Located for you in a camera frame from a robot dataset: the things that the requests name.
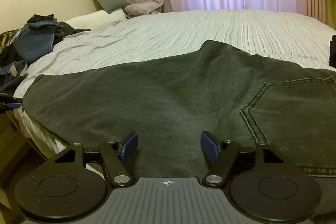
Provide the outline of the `white pillow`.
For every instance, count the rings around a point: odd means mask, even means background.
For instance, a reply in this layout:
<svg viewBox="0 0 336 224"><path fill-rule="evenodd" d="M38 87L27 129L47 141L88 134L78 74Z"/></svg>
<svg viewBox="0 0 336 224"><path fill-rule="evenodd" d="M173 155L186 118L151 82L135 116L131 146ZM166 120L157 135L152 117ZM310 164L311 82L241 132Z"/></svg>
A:
<svg viewBox="0 0 336 224"><path fill-rule="evenodd" d="M125 20L127 20L127 18L122 9L116 10L110 14L104 10L100 10L87 15L68 19L66 20L66 24L69 24L74 29L90 29L93 31L106 24L117 23Z"/></svg>

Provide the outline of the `pile of dark clothes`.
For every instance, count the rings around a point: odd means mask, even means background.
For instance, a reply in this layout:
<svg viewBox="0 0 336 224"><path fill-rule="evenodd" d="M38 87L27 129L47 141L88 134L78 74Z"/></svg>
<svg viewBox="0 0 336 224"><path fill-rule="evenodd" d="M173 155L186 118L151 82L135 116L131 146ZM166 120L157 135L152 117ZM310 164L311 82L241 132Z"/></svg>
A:
<svg viewBox="0 0 336 224"><path fill-rule="evenodd" d="M90 29L73 28L52 14L35 14L22 28L1 33L1 91L15 92L31 64L51 53L65 37L84 31Z"/></svg>

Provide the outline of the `dark grey jeans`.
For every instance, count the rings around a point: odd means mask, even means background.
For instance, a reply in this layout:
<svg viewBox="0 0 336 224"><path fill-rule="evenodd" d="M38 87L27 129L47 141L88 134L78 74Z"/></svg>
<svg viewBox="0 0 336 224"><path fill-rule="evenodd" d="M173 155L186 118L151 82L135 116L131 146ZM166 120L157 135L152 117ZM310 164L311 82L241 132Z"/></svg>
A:
<svg viewBox="0 0 336 224"><path fill-rule="evenodd" d="M318 214L335 212L335 71L206 41L198 51L60 76L41 75L26 113L71 144L134 131L138 177L202 177L200 137L267 143L315 177Z"/></svg>

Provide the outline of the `striped white bedspread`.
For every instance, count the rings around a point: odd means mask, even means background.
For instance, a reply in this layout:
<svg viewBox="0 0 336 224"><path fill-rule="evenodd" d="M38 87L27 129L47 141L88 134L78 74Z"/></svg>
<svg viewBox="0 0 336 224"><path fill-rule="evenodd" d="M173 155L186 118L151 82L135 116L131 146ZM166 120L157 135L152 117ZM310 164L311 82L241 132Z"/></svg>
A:
<svg viewBox="0 0 336 224"><path fill-rule="evenodd" d="M334 34L335 30L319 20L289 12L218 10L139 16L64 39L29 67L15 95L24 98L41 75L60 76L185 55L198 51L206 41L304 68L335 71L329 66L329 42ZM69 145L31 118L24 107L16 110L15 116L48 157Z"/></svg>

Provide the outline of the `crumpled pink cloth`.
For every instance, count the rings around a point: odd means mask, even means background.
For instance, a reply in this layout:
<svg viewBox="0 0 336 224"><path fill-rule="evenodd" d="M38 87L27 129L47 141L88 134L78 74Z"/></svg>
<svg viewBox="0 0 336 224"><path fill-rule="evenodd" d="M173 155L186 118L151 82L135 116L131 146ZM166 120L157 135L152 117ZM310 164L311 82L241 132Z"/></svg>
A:
<svg viewBox="0 0 336 224"><path fill-rule="evenodd" d="M128 18L142 15L159 14L163 10L165 0L134 0L123 8Z"/></svg>

